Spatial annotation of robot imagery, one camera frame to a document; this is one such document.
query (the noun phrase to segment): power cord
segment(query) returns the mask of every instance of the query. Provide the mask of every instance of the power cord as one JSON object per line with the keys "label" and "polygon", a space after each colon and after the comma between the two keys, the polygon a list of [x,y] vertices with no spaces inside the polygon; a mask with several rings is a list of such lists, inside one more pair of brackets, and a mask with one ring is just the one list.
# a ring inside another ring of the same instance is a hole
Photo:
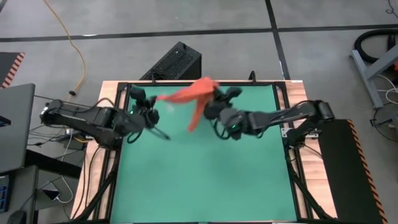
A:
{"label": "power cord", "polygon": [[75,86],[75,88],[71,91],[69,91],[69,94],[65,95],[66,101],[70,100],[71,96],[76,96],[76,92],[78,91],[78,89],[81,87],[81,84],[83,84],[84,79],[86,78],[86,62],[85,59],[83,58],[83,55],[81,54],[80,50],[73,44],[72,39],[70,38],[70,34],[68,29],[65,27],[65,25],[63,24],[63,22],[61,21],[61,19],[59,18],[58,14],[52,9],[52,7],[50,6],[50,4],[47,2],[47,0],[44,0],[44,3],[47,5],[47,7],[49,8],[49,10],[52,12],[52,14],[55,16],[55,18],[59,21],[59,23],[61,24],[61,26],[63,27],[64,31],[67,33],[68,36],[68,40],[70,45],[77,51],[77,53],[79,54],[80,58],[81,58],[81,62],[83,64],[83,75],[80,78],[80,81],[77,83],[77,85]]}
{"label": "power cord", "polygon": [[392,7],[391,0],[387,0],[387,2],[388,2],[390,9],[386,9],[386,13],[393,14],[398,19],[398,15],[395,13],[394,7]]}
{"label": "power cord", "polygon": [[[63,162],[63,159],[65,158],[65,155],[66,155],[67,152],[68,152],[69,145],[70,145],[70,143],[72,142],[72,137],[73,137],[73,130],[71,129],[71,131],[70,131],[69,142],[68,142],[68,144],[67,144],[67,146],[66,146],[66,148],[65,148],[65,152],[63,153],[63,156],[61,157],[61,162]],[[65,178],[64,178],[63,175],[61,176],[61,178],[62,178],[63,182],[65,183],[65,185],[66,185],[66,186],[68,187],[68,189],[69,189],[69,192],[70,192],[70,199],[67,200],[67,201],[63,201],[63,200],[61,200],[61,199],[59,198],[59,196],[57,196],[55,199],[57,199],[60,203],[67,204],[67,203],[69,203],[69,202],[71,202],[71,201],[73,200],[74,195],[73,195],[72,189],[70,188],[68,182],[65,180]]]}

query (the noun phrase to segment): black computer tower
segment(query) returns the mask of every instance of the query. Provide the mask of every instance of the black computer tower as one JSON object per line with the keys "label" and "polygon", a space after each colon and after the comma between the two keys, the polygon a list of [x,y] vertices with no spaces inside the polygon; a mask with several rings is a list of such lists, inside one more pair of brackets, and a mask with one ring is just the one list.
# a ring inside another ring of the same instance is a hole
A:
{"label": "black computer tower", "polygon": [[201,53],[178,42],[140,80],[196,80],[199,78],[201,78]]}

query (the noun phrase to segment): yellow cable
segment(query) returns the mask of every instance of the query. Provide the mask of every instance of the yellow cable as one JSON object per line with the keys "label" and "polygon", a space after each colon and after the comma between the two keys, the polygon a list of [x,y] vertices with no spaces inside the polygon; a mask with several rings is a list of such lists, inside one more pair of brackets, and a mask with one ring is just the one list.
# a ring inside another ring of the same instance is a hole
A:
{"label": "yellow cable", "polygon": [[[80,87],[81,84],[83,83],[84,79],[86,78],[86,62],[85,59],[83,58],[82,54],[80,53],[80,50],[73,44],[71,38],[70,38],[70,34],[68,29],[65,27],[65,25],[63,25],[63,22],[61,21],[61,19],[59,18],[58,14],[51,8],[50,4],[47,2],[47,0],[44,0],[44,3],[47,5],[47,7],[51,10],[52,14],[55,16],[55,18],[57,18],[57,20],[59,21],[59,23],[61,24],[61,26],[63,27],[63,29],[65,30],[65,32],[67,33],[70,45],[78,52],[80,58],[81,58],[81,62],[83,63],[83,75],[80,78],[80,81],[77,83],[77,85],[75,86],[75,89],[73,90],[74,92],[76,92]],[[67,102],[69,102],[71,94],[66,95],[64,98],[67,98]]]}
{"label": "yellow cable", "polygon": [[76,141],[78,141],[78,142],[80,142],[80,143],[88,143],[88,141],[81,140],[81,139],[78,139],[78,138],[76,138],[76,137],[73,137],[73,138],[74,138],[74,140],[76,140]]}

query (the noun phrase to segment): wooden table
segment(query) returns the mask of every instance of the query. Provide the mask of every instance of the wooden table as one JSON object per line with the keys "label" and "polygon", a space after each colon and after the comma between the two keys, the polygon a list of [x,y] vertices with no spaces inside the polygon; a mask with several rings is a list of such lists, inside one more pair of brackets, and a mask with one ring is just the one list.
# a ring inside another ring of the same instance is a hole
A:
{"label": "wooden table", "polygon": [[[104,98],[107,97],[111,100],[114,100],[116,98],[116,93],[118,89],[118,84],[119,83],[151,83],[152,81],[147,81],[147,80],[133,80],[133,81],[104,81],[101,87],[101,92],[99,94],[99,98]],[[185,81],[185,80],[159,80],[157,83],[186,83],[190,81]],[[252,82],[251,80],[222,80],[222,82],[240,82],[240,83],[249,83]],[[294,105],[300,101],[306,100],[307,96],[305,94],[305,89],[304,89],[304,84],[303,81],[280,81],[280,80],[258,80],[257,82],[285,82],[286,88],[287,88],[287,94],[289,98],[289,103],[290,105]],[[126,93],[122,92],[122,97],[121,101],[119,102],[119,107],[123,107],[124,103],[124,95]],[[282,97],[282,92],[279,90],[279,101],[280,105],[283,108],[284,107],[284,101]],[[108,102],[103,101],[99,104],[99,106],[111,106]],[[294,123],[295,126],[299,125],[302,121],[297,121]],[[320,153],[320,148],[318,145],[317,140],[306,140],[306,145],[314,148]],[[74,214],[78,208],[78,204],[80,203],[80,199],[83,197],[83,203],[80,206],[79,210],[77,211],[77,216],[84,210],[84,205],[86,201],[90,202],[92,197],[95,195],[95,193],[98,190],[98,185],[100,182],[100,177],[101,177],[101,171],[102,171],[102,166],[103,166],[103,161],[104,161],[104,149],[100,149],[95,158],[94,161],[92,162],[92,168],[91,168],[91,177],[90,177],[90,189],[88,189],[88,198],[86,198],[86,193],[83,195],[83,172],[86,172],[86,180],[85,180],[85,190],[87,190],[87,184],[88,184],[88,164],[90,164],[90,161],[93,158],[93,154],[96,151],[98,145],[95,141],[90,141],[87,145],[87,150],[86,150],[86,166],[85,170],[82,170],[81,175],[80,175],[80,180],[78,184],[78,188],[75,194],[75,202],[73,204],[73,209],[72,209],[72,214]],[[111,159],[109,160],[109,166],[108,166],[108,171],[110,170],[112,164],[113,164],[113,156],[114,152],[111,154]],[[303,169],[304,169],[304,176],[305,180],[307,182],[307,188],[310,191],[310,193],[314,196],[314,198],[317,200],[320,206],[323,207],[323,209],[331,216],[336,217],[336,211],[335,211],[335,206],[333,204],[333,199],[331,197],[331,192],[329,188],[329,183],[328,179],[326,176],[326,171],[325,167],[323,165],[322,159],[319,158],[318,155],[316,155],[314,152],[311,150],[308,150],[307,148],[302,148],[300,150],[300,156],[302,158],[302,164],[303,164]],[[101,210],[99,211],[99,218],[104,218],[105,217],[105,208],[108,200],[108,194],[109,194],[109,188],[108,190],[104,193],[103,199],[101,201]],[[300,213],[303,218],[306,218],[306,209],[305,209],[305,204],[303,200],[303,196],[300,192],[300,190],[296,187],[296,192],[298,196],[298,204],[300,207]]]}

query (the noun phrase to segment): black panel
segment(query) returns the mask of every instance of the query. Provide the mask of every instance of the black panel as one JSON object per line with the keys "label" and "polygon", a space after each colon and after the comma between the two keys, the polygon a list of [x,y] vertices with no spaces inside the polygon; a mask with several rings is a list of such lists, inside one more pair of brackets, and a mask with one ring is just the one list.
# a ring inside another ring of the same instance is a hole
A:
{"label": "black panel", "polygon": [[320,126],[319,145],[338,219],[383,224],[347,120]]}
{"label": "black panel", "polygon": [[196,80],[201,78],[201,53],[178,42],[140,80]]}

